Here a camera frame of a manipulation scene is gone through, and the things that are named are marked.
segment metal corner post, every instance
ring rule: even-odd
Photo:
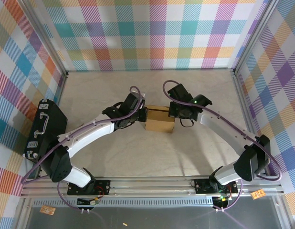
[[[241,111],[242,111],[242,114],[244,117],[246,128],[248,131],[250,131],[254,134],[257,134],[257,131],[256,131],[254,124],[253,124],[253,119],[252,119],[252,116],[251,116],[251,113],[249,110],[249,106],[245,100],[245,94],[242,90],[242,86],[240,84],[238,77],[235,75],[235,73],[233,72],[232,69],[231,69],[231,76],[232,76],[234,88],[235,88],[237,96],[238,96],[238,100],[240,103],[240,107],[241,107]]]
[[[277,216],[282,228],[295,229],[295,221],[293,219],[290,208],[287,205],[287,200],[284,195],[272,196]]]
[[[65,86],[66,86],[66,80],[68,78],[68,72],[67,72],[67,75],[63,78],[63,83],[62,83],[62,86],[61,86],[61,89],[57,95],[57,101],[56,101],[56,104],[59,105],[60,104],[60,101],[61,101],[61,98],[62,98],[62,95],[63,95],[63,90],[65,89]]]
[[[254,48],[254,45],[258,41],[258,39],[261,36],[261,33],[263,32],[268,20],[270,19],[273,11],[275,10],[277,4],[280,0],[269,0],[267,3],[267,6],[265,7],[265,10],[263,14],[261,15],[256,28],[254,29],[252,35],[250,36],[248,43],[246,44],[246,47],[241,54],[241,57],[239,58],[239,61],[234,69],[234,72],[236,73],[236,76],[238,76],[238,72],[243,67],[243,65],[246,63],[247,59],[249,58],[249,55],[251,51]]]
[[[28,0],[18,0],[22,10],[28,17],[28,20],[32,24],[36,34],[38,35],[39,39],[45,46],[46,50],[48,51],[49,55],[51,56],[55,65],[59,68],[64,78],[67,77],[68,71],[66,70],[62,60],[60,59],[59,55],[57,54],[55,48],[53,47],[46,31],[44,30],[42,24],[40,23],[39,19],[37,18],[34,9],[32,8],[31,4]]]

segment aluminum frame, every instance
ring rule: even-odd
[[[254,29],[252,35],[249,38],[249,41],[246,44],[246,47],[241,54],[239,61],[237,62],[235,66],[235,72],[236,75],[238,75],[239,70],[242,68],[242,66],[246,63],[247,59],[249,58],[249,55],[251,51],[253,50],[254,45],[260,38],[261,33],[263,32],[268,20],[270,19],[273,11],[275,10],[277,4],[280,0],[269,0],[267,3],[267,6],[265,7],[265,10],[263,14],[261,15],[256,28]]]
[[[44,30],[42,24],[38,20],[34,9],[32,8],[31,4],[27,0],[17,0],[19,5],[21,6],[22,10],[28,17],[30,23],[32,24],[36,34],[38,35],[41,42],[44,44],[46,50],[48,51],[49,55],[51,56],[52,60],[54,61],[55,65],[60,69],[63,77],[66,78],[68,75],[68,71],[66,70],[61,58],[57,54],[55,48],[53,47],[46,31]]]
[[[208,176],[165,176],[165,177],[96,177],[111,181],[108,196],[104,200],[115,198],[197,198],[197,197],[219,197],[218,194],[195,194],[195,189],[191,186],[193,179],[206,179]],[[284,192],[280,182],[266,181],[256,178],[252,182],[243,181],[243,189],[240,197],[250,196],[251,192],[263,189],[268,196],[272,196],[276,207],[277,215],[282,228],[294,228],[293,219],[288,214],[285,207]],[[60,191],[68,200],[81,197],[91,198],[92,196],[68,196],[67,183],[62,183]],[[57,183],[53,183],[49,178],[37,180],[36,182],[24,186],[21,200],[15,214],[12,225],[14,229],[26,227],[30,210],[36,198],[53,199],[58,198]]]
[[[220,193],[195,194],[195,189],[191,186],[193,179],[208,179],[208,176],[167,176],[167,177],[96,177],[100,180],[110,180],[110,191],[108,197],[197,197],[213,196],[219,197]],[[256,178],[252,182],[243,182],[242,196],[250,196],[251,192],[263,188],[267,195],[284,195],[280,182],[273,182]],[[61,183],[60,192],[67,195],[67,183]],[[56,198],[57,184],[49,178],[40,179],[24,186],[21,198]],[[93,196],[69,196],[91,198]]]
[[[239,81],[239,78],[235,75],[234,71],[231,69],[231,76],[232,76],[232,81],[233,81],[233,85],[234,85],[234,88],[236,90],[236,93],[237,93],[237,96],[238,96],[238,100],[239,100],[239,103],[240,103],[240,107],[241,107],[241,111],[242,111],[242,114],[243,114],[243,117],[244,117],[244,121],[245,121],[245,124],[246,124],[246,128],[248,131],[254,133],[257,135],[257,131],[254,127],[254,124],[253,124],[253,118],[251,116],[251,113],[250,113],[250,110],[249,110],[249,106],[245,100],[245,94],[242,90],[242,86],[241,86],[241,83]]]
[[[59,94],[57,95],[57,101],[56,101],[56,104],[59,105],[60,104],[60,101],[61,101],[61,98],[62,98],[62,95],[63,95],[63,91],[65,89],[65,86],[66,86],[66,81],[68,79],[68,72],[67,72],[67,75],[66,77],[63,78],[63,82],[62,82],[62,86],[61,86],[61,91],[59,92]]]

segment cable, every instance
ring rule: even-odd
[[[194,180],[194,179],[192,179],[192,180],[190,181],[190,185],[191,185],[191,187],[196,188],[195,186],[192,185],[192,181],[193,181],[193,180]]]
[[[123,102],[118,102],[118,103],[114,104],[113,106],[114,106],[114,107],[117,107],[117,106],[121,105],[122,103],[123,103]]]
[[[186,126],[186,125],[184,125],[183,123],[182,123],[182,120],[181,120],[181,118],[179,119],[179,121],[180,121],[180,124],[183,126],[183,127],[186,127],[186,128],[188,128],[188,127],[193,127],[194,126],[194,122],[193,122],[193,120],[191,119],[190,121],[192,122],[192,125],[188,125],[188,126]]]
[[[242,182],[242,180],[240,180],[240,184],[241,184],[241,187],[240,187],[239,193],[238,193],[238,195],[237,195],[237,198],[233,201],[232,204],[230,204],[229,206],[223,208],[223,210],[230,209],[233,205],[235,205],[235,203],[236,203],[236,202],[238,201],[238,199],[240,198],[240,195],[241,195],[241,192],[242,192],[242,189],[243,189],[243,182]]]
[[[102,196],[99,197],[99,199],[101,199],[101,198],[104,196],[104,189],[103,189],[102,187],[100,187],[100,186],[97,186],[97,188],[100,189],[100,190],[102,190],[102,192],[103,192],[103,193],[102,193]]]
[[[128,128],[128,127],[130,127],[132,124],[134,124],[135,122],[132,122],[131,124],[129,124],[129,125],[127,125],[127,126],[125,126],[125,127],[122,127],[122,128],[120,128],[120,130],[123,130],[123,129],[125,129],[125,128]]]
[[[229,185],[227,185],[227,187],[228,187],[228,189],[230,191],[230,193],[229,193],[229,198],[230,198],[230,197],[232,197],[232,188]]]
[[[80,132],[82,132],[82,131],[84,131],[85,129],[87,129],[87,128],[90,128],[90,127],[92,127],[92,126],[96,126],[96,125],[99,125],[99,124],[101,124],[101,123],[104,123],[104,122],[115,122],[115,121],[119,121],[119,120],[123,120],[123,119],[126,119],[126,118],[128,118],[128,117],[130,117],[130,116],[132,116],[135,112],[137,112],[137,110],[140,108],[140,106],[141,106],[141,101],[142,101],[142,97],[141,97],[141,92],[140,92],[140,90],[139,90],[139,88],[137,88],[136,86],[131,86],[130,87],[130,91],[133,89],[133,88],[135,88],[137,91],[138,91],[138,103],[137,103],[137,105],[136,105],[136,107],[135,107],[135,109],[131,112],[131,113],[129,113],[129,114],[127,114],[127,115],[125,115],[125,116],[123,116],[123,117],[120,117],[120,118],[109,118],[109,119],[105,119],[105,120],[100,120],[100,121],[97,121],[97,122],[95,122],[95,123],[91,123],[91,124],[88,124],[88,125],[85,125],[85,126],[83,126],[82,128],[79,128],[78,130],[76,130],[76,131],[74,131],[72,134],[70,134],[69,135],[69,137],[73,137],[73,136],[75,136],[76,134],[78,134],[78,133],[80,133]],[[35,180],[31,180],[31,181],[26,181],[26,179],[29,177],[29,175],[51,154],[51,153],[53,153],[59,146],[61,146],[61,145],[63,145],[66,141],[68,141],[68,138],[66,137],[63,141],[61,141],[61,142],[59,142],[56,146],[54,146],[53,148],[51,148],[28,172],[27,172],[27,174],[26,175],[24,175],[23,176],[23,178],[21,179],[21,183],[23,184],[23,185],[27,185],[27,184],[29,184],[29,183],[31,183],[31,182],[33,182],[33,181],[35,181]]]
[[[78,200],[78,201],[81,201],[81,202],[83,202],[83,203],[90,203],[91,201],[93,201],[93,200],[95,200],[95,199],[86,200],[86,199],[78,198],[77,200]]]
[[[74,210],[77,210],[77,211],[82,212],[81,209],[79,209],[79,208],[77,208],[77,207],[75,207],[75,206],[72,206],[71,204],[69,204],[69,203],[63,198],[63,195],[62,195],[61,192],[60,192],[60,183],[61,183],[61,182],[58,182],[58,183],[57,183],[57,193],[58,193],[59,197],[61,198],[61,200],[64,202],[64,204],[67,205],[68,207],[74,209]],[[107,224],[106,224],[106,222],[104,221],[104,219],[102,218],[102,216],[100,216],[100,215],[99,215],[97,212],[95,212],[95,211],[87,211],[87,213],[90,213],[90,212],[92,212],[92,213],[94,213],[96,216],[98,216],[98,217],[100,218],[102,224],[105,226],[105,228],[107,228]]]
[[[201,106],[201,105],[198,105],[198,104],[191,104],[191,103],[185,103],[185,102],[181,102],[179,100],[176,100],[176,99],[173,99],[171,96],[168,95],[168,93],[166,92],[166,89],[165,89],[165,86],[167,83],[176,83],[176,84],[179,84],[177,81],[174,81],[174,80],[167,80],[163,83],[162,85],[162,90],[163,90],[163,93],[165,94],[165,96],[167,98],[169,98],[170,100],[178,103],[178,104],[181,104],[181,105],[185,105],[185,106],[195,106],[195,107],[198,107],[200,109],[203,109],[203,110],[206,110],[210,113],[212,113],[213,115],[217,116],[219,119],[222,119],[225,123],[227,123],[229,126],[231,126],[234,130],[236,130],[238,133],[240,133],[243,137],[245,137],[246,139],[250,140],[252,143],[254,143],[256,146],[258,146],[261,150],[263,150],[265,152],[266,155],[268,155],[268,157],[274,162],[274,164],[277,166],[278,168],[278,177],[276,178],[267,178],[267,177],[263,177],[261,175],[258,175],[257,177],[261,178],[261,179],[264,179],[264,180],[269,180],[269,181],[278,181],[281,179],[282,177],[282,171],[281,171],[281,168],[278,164],[278,162],[276,161],[276,159],[271,155],[270,152],[268,152],[261,144],[259,144],[257,141],[255,141],[254,139],[252,139],[251,137],[247,136],[247,134],[245,134],[241,129],[239,129],[238,127],[236,127],[234,124],[232,124],[229,120],[227,120],[225,117],[221,116],[219,113],[205,107],[205,106]]]
[[[48,177],[48,175],[45,175],[45,176],[42,176],[42,177],[36,178],[36,179],[34,179],[34,180],[29,180],[29,181],[26,182],[26,185],[29,184],[29,183],[32,183],[32,182],[34,182],[34,181],[36,181],[36,180],[44,179],[44,178],[47,178],[47,177]]]

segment colorful plaid backdrop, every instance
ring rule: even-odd
[[[31,0],[66,68],[77,71],[227,67],[251,33],[247,20],[260,17],[254,5],[265,2]]]
[[[295,0],[280,1],[239,78],[258,133],[271,139],[295,219]]]
[[[61,73],[16,0],[0,0],[0,229],[9,229],[30,168],[22,158],[40,99],[57,100]]]
[[[237,54],[237,56],[236,56],[236,58],[235,58],[235,60],[234,60],[234,62],[232,64],[233,69],[235,69],[235,66],[238,63],[238,61],[239,61],[239,59],[240,59],[246,45],[247,45],[247,42],[248,42],[250,36],[252,35],[252,33],[254,32],[254,29],[258,25],[259,19],[260,19],[261,15],[262,15],[263,11],[265,10],[265,7],[266,7],[268,2],[269,2],[269,0],[263,0],[263,3],[261,4],[260,9],[259,9],[258,13],[256,14],[256,17],[254,18],[253,23],[252,23],[250,29],[248,30],[247,35],[246,35],[245,39],[243,40],[242,46],[239,49],[238,54]]]

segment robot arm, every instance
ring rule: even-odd
[[[74,133],[77,132],[80,128],[83,128],[83,126],[81,126],[71,132],[59,135],[59,142],[63,141],[66,138],[68,139],[68,141],[62,144],[62,146],[67,148],[69,158],[72,158],[82,148],[102,136],[108,135],[118,129],[126,128],[132,125],[135,121],[145,122],[147,117],[147,108],[144,107],[144,94],[142,94],[141,96],[143,99],[141,101],[140,109],[128,119],[123,119],[116,122],[106,121],[108,119],[123,117],[129,114],[136,107],[138,103],[138,94],[134,92],[130,93],[124,102],[119,102],[111,107],[106,108],[101,115],[99,115],[97,118],[93,119],[89,123],[85,124],[84,126],[94,124],[85,131],[79,132],[74,135]],[[105,121],[96,125],[96,122],[101,120]],[[93,179],[93,176],[86,169],[84,171],[72,165],[70,173],[63,180],[73,183],[78,187],[84,188]]]
[[[182,84],[178,84],[170,89],[168,95],[180,102],[198,104],[205,107],[212,105],[212,102],[203,95],[193,98]],[[270,163],[269,157],[262,149],[238,131],[231,128],[223,119],[208,110],[171,102],[169,116],[198,121],[209,127],[224,139],[240,156],[237,161],[218,168],[210,175],[210,185],[214,190],[219,190],[220,187],[239,179],[252,181]],[[266,136],[256,137],[253,133],[246,130],[242,131],[250,138],[256,139],[258,143],[270,151],[270,140]]]
[[[193,98],[182,84],[169,90],[168,94],[178,101],[201,106],[212,105],[212,102],[203,95]],[[104,135],[126,128],[135,121],[145,122],[147,118],[147,108],[144,107],[145,100],[142,99],[141,104],[138,105],[139,101],[138,95],[130,93],[124,102],[106,108],[101,115],[84,126],[64,133],[67,123],[66,117],[53,102],[41,100],[24,157],[35,158],[38,161],[51,148],[58,146],[50,156],[43,160],[42,168],[53,182],[67,181],[82,188],[84,193],[89,195],[95,187],[94,177],[86,169],[82,170],[73,166],[70,158],[86,145]],[[140,106],[140,109],[133,112],[137,105]],[[240,156],[237,161],[218,168],[210,175],[210,186],[214,191],[218,191],[222,186],[239,179],[251,181],[269,164],[269,157],[262,149],[240,135],[212,112],[171,102],[169,116],[199,121],[222,137]],[[267,137],[258,138],[250,132],[243,131],[251,138],[256,138],[257,142],[269,150],[270,141]]]

